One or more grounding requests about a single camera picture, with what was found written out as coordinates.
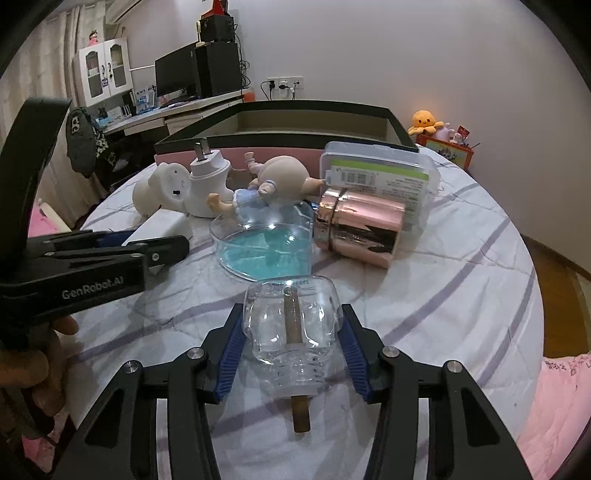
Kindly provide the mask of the person's left hand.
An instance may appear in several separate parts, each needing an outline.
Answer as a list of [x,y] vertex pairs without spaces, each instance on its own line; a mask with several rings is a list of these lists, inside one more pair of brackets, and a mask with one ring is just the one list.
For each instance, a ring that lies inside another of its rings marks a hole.
[[7,389],[25,389],[31,393],[34,404],[47,417],[57,415],[65,405],[63,377],[66,369],[64,351],[59,335],[74,335],[78,324],[71,316],[53,322],[46,353],[40,350],[1,352],[1,432],[17,428],[18,414],[6,399]]

